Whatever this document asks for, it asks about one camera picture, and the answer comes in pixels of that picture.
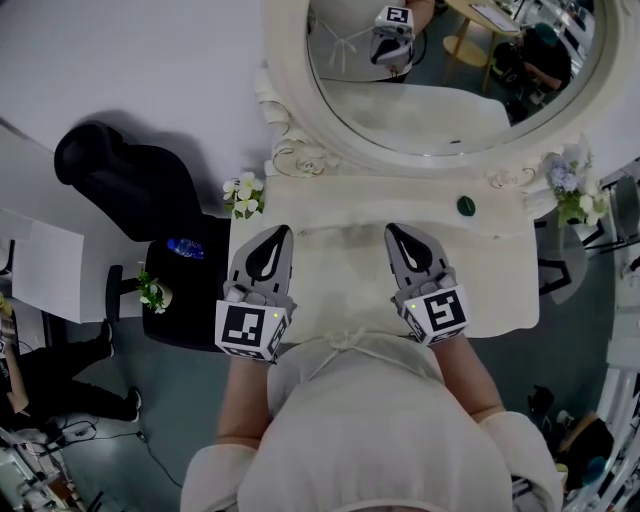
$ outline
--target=round mirror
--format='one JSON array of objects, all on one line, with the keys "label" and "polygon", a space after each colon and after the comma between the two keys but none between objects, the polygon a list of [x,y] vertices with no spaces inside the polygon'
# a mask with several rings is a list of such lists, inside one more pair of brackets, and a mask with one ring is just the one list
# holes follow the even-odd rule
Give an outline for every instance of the round mirror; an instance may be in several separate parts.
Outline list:
[{"label": "round mirror", "polygon": [[411,155],[481,151],[541,126],[581,91],[604,40],[596,7],[311,0],[309,61],[331,110],[369,141]]}]

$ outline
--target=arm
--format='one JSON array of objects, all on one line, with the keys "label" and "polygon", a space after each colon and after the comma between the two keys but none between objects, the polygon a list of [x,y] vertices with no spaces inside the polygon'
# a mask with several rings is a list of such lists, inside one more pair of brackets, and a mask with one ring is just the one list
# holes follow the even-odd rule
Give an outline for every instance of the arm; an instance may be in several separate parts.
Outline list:
[{"label": "arm", "polygon": [[559,78],[553,78],[552,76],[543,73],[533,64],[525,62],[524,69],[527,71],[527,73],[533,74],[538,80],[540,80],[543,84],[551,87],[554,91],[557,91],[558,89],[560,89],[560,87],[562,87],[562,80],[560,80]]},{"label": "arm", "polygon": [[407,0],[406,7],[413,14],[413,30],[417,36],[433,18],[436,0]]},{"label": "arm", "polygon": [[231,358],[216,444],[258,448],[269,426],[268,371],[267,364]]},{"label": "arm", "polygon": [[456,336],[437,343],[432,350],[447,389],[475,421],[504,411],[493,379],[467,338]]},{"label": "arm", "polygon": [[18,367],[18,360],[16,359],[12,343],[7,343],[4,349],[4,357],[9,370],[9,380],[11,381],[11,391],[7,393],[7,398],[11,403],[13,412],[17,414],[29,405],[29,397],[27,396],[27,391],[24,388],[22,374]]},{"label": "arm", "polygon": [[561,443],[560,446],[558,447],[558,453],[560,452],[567,452],[569,451],[569,448],[571,448],[571,445],[573,444],[573,442],[578,439],[578,436],[580,434],[582,434],[582,432],[584,432],[584,430],[591,425],[594,421],[600,419],[598,417],[598,415],[591,411],[589,412],[589,414],[587,414],[584,418],[582,418],[578,424],[575,426],[575,428],[572,430],[571,435],[569,435],[569,437],[567,437],[566,439],[564,439]]}]

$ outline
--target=black office chair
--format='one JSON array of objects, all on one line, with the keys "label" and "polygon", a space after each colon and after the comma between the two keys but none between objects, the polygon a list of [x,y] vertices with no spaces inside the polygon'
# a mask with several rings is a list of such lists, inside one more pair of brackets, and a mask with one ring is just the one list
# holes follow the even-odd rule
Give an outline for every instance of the black office chair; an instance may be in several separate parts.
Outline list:
[{"label": "black office chair", "polygon": [[[143,308],[147,336],[164,343],[218,351],[214,345],[216,300],[227,276],[231,222],[204,215],[189,171],[170,151],[127,144],[113,128],[96,121],[67,133],[54,158],[58,179],[106,213],[136,242],[151,241],[145,269],[173,292],[166,312]],[[167,239],[202,244],[205,258],[185,258],[167,249]],[[107,318],[119,320],[120,295],[135,291],[112,266],[106,288]]]}]

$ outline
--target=white sweater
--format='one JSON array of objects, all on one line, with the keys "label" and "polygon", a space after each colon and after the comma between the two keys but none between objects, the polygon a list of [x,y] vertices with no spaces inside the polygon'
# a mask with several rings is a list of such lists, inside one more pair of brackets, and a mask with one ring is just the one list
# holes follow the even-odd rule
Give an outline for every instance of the white sweater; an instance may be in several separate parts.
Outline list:
[{"label": "white sweater", "polygon": [[406,339],[359,333],[300,345],[271,368],[269,406],[258,451],[196,454],[182,512],[511,512],[512,477],[532,484],[536,510],[561,508],[535,426],[510,412],[476,424],[433,353]]}]

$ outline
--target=person in black clothes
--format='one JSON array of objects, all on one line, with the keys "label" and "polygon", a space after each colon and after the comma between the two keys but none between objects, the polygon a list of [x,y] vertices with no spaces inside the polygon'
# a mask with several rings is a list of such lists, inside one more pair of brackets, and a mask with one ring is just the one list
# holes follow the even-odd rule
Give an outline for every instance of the person in black clothes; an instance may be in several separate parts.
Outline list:
[{"label": "person in black clothes", "polygon": [[593,411],[580,420],[566,411],[561,415],[558,417],[563,417],[561,423],[569,428],[569,432],[558,446],[556,462],[569,469],[565,486],[568,492],[592,484],[602,476],[613,451],[613,436]]},{"label": "person in black clothes", "polygon": [[100,418],[137,421],[142,405],[132,388],[121,398],[102,388],[73,380],[96,361],[113,356],[111,325],[105,320],[97,338],[84,343],[47,347],[16,356],[13,320],[2,316],[0,337],[5,359],[0,361],[0,426],[17,431],[40,428],[56,416],[86,413]]},{"label": "person in black clothes", "polygon": [[515,44],[496,47],[492,72],[512,88],[537,88],[535,80],[543,92],[561,91],[571,81],[571,57],[553,28],[538,23],[526,29]]},{"label": "person in black clothes", "polygon": [[571,56],[555,30],[546,23],[538,23],[525,30],[521,40],[520,58],[524,71],[544,87],[561,91],[571,81]]}]

